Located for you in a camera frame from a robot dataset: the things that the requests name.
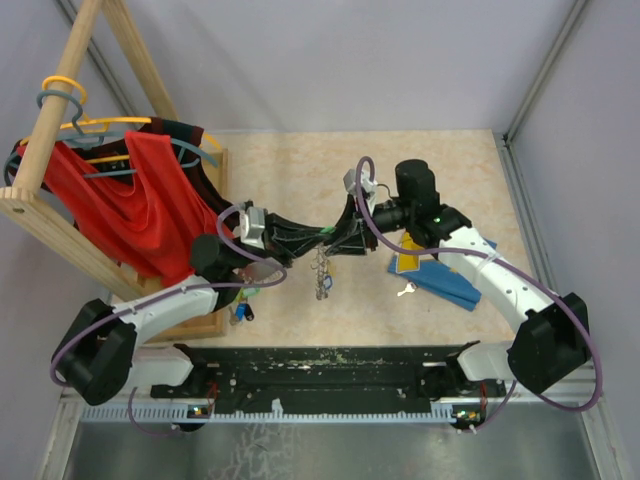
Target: gray floor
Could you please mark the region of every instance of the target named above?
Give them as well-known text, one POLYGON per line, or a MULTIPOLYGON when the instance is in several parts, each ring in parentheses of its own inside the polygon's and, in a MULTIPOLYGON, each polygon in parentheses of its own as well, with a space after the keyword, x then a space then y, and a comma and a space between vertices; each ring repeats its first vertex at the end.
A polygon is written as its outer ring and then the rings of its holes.
POLYGON ((599 478, 581 417, 512 404, 477 436, 445 426, 208 425, 180 438, 81 424, 65 480, 599 478))

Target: wooden clothes rack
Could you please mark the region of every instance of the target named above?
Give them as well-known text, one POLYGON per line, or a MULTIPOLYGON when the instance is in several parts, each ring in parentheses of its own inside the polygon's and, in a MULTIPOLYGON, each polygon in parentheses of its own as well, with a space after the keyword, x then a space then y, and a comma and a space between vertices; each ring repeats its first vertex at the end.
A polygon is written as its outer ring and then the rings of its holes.
MULTIPOLYGON (((125 0, 84 0, 55 74, 76 79, 100 11, 104 13, 156 115, 178 120, 175 106, 125 0)), ((68 94, 73 90, 72 85, 63 82, 52 82, 49 88, 68 94)), ((67 104, 67 99, 58 96, 50 96, 44 102, 13 186, 0 189, 0 211, 120 299, 133 300, 157 291, 159 282, 135 278, 120 268, 39 196, 67 104)), ((205 172, 213 177, 212 183, 224 196, 227 151, 214 154, 214 158, 219 168, 205 166, 205 172)), ((220 335, 224 333, 225 324, 222 315, 211 314, 188 320, 156 340, 220 335)))

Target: floor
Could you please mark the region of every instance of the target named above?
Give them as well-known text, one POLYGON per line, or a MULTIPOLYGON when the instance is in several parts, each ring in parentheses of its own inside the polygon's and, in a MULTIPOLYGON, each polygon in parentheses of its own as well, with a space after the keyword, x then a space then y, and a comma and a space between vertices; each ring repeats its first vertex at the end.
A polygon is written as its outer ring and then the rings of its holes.
MULTIPOLYGON (((424 159, 436 173, 442 202, 469 217, 509 261, 529 269, 489 130, 243 134, 219 140, 231 153, 232 201, 251 199, 292 221, 319 226, 332 225, 342 212, 342 177, 363 155, 374 159, 377 180, 394 192, 395 165, 424 159)), ((286 284, 252 299, 255 321, 230 327, 225 337, 189 343, 437 345, 513 336, 484 299, 468 312, 426 291, 398 297, 406 281, 387 273, 392 253, 385 247, 367 257, 334 257, 334 287, 328 299, 317 301, 312 256, 294 264, 286 284)))
MULTIPOLYGON (((167 429, 167 425, 157 427, 167 429)), ((128 423, 81 423, 65 480, 591 480, 578 415, 512 404, 477 436, 444 425, 207 425, 149 438, 128 423)))

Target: table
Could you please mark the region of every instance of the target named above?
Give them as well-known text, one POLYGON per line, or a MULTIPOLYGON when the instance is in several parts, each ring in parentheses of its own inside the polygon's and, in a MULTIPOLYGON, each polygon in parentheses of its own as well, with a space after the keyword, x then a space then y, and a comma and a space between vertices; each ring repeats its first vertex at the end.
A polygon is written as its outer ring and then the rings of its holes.
MULTIPOLYGON (((363 155, 377 180, 395 193, 395 165, 420 158, 436 173, 441 201, 458 208, 514 265, 530 271, 516 215, 489 130, 260 133, 218 135, 231 152, 230 200, 295 222, 333 225, 346 193, 342 177, 363 155)), ((380 189, 380 197, 386 191, 380 189)), ((399 241, 400 233, 390 235, 399 241)), ((312 251, 298 259, 286 283, 250 301, 253 322, 228 328, 225 337, 192 346, 442 345, 513 338, 486 299, 468 312, 429 292, 398 297, 406 281, 387 273, 384 246, 366 257, 332 257, 336 268, 329 298, 315 298, 312 251)))

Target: blue cloth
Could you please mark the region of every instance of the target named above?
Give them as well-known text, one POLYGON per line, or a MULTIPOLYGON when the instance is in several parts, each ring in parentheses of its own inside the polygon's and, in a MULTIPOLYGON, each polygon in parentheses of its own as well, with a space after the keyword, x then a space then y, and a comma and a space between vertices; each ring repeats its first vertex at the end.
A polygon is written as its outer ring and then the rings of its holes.
MULTIPOLYGON (((490 240, 487 242, 493 247, 496 243, 490 240)), ((422 260, 420 268, 413 272, 396 272, 398 262, 397 255, 391 259, 388 271, 395 275, 400 275, 408 281, 416 284, 417 287, 428 290, 452 303, 469 310, 470 312, 476 307, 480 301, 480 292, 471 285, 459 273, 451 271, 449 267, 436 260, 422 260)))

